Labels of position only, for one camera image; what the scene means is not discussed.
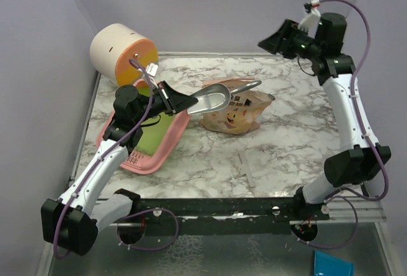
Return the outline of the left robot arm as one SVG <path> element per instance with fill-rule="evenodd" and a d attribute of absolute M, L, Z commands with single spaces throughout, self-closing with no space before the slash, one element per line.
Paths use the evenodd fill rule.
<path fill-rule="evenodd" d="M 43 238 L 53 245 L 56 258 L 63 258 L 59 248 L 83 256 L 105 227 L 121 218 L 131 222 L 140 216 L 139 196 L 129 191 L 119 191 L 102 204 L 96 201 L 137 146 L 144 121 L 162 113 L 180 113 L 197 102 L 197 98 L 177 92 L 164 81 L 158 88 L 150 88 L 149 95 L 139 93 L 133 85 L 117 89 L 113 119 L 90 164 L 63 194 L 56 200 L 47 199 L 41 207 Z"/>

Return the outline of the metal litter scoop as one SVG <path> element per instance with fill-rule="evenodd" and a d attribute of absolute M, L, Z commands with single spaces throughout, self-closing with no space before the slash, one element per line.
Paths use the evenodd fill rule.
<path fill-rule="evenodd" d="M 187 114 L 194 115 L 220 111 L 229 105 L 233 94 L 250 90 L 260 84 L 262 84 L 262 81 L 251 81 L 246 85 L 233 89 L 232 91 L 222 83 L 208 85 L 191 94 L 192 97 L 198 99 L 198 102 L 187 108 Z"/>

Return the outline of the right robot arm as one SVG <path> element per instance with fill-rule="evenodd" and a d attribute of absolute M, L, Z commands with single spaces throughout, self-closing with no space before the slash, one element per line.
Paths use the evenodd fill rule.
<path fill-rule="evenodd" d="M 342 53 L 347 28 L 345 17 L 324 13 L 317 18 L 314 37 L 293 20 L 286 19 L 279 30 L 258 46 L 286 59 L 304 58 L 328 97 L 340 135 L 340 152 L 324 162 L 324 173 L 299 190 L 301 199 L 292 204 L 298 219 L 307 219 L 334 192 L 349 185 L 372 180 L 391 157 L 388 146 L 380 145 L 364 111 L 351 56 Z"/>

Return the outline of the beige cat litter bag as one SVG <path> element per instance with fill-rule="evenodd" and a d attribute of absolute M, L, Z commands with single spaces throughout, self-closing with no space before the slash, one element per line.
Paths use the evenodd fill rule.
<path fill-rule="evenodd" d="M 243 90 L 231 94 L 228 107 L 205 113 L 199 121 L 200 126 L 213 132 L 233 135 L 244 135 L 257 130 L 260 127 L 257 119 L 274 102 L 275 96 L 257 90 L 261 81 L 253 78 L 219 79 L 218 82 L 231 91 L 239 88 Z"/>

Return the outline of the clear bag sealing clip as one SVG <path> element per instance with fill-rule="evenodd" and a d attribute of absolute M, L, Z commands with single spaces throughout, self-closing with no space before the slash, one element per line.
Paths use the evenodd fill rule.
<path fill-rule="evenodd" d="M 254 182 L 254 179 L 253 179 L 253 176 L 252 176 L 252 172 L 251 172 L 251 170 L 250 170 L 249 163 L 248 163 L 248 161 L 247 161 L 247 158 L 246 158 L 246 156 L 245 156 L 245 153 L 244 153 L 244 152 L 240 152 L 240 153 L 238 154 L 238 159 L 239 159 L 239 162 L 240 162 L 240 172 L 241 172 L 243 175 L 246 176 L 249 187 L 250 187 L 250 188 L 254 188 L 254 187 L 256 186 L 256 184 L 255 184 L 255 182 Z"/>

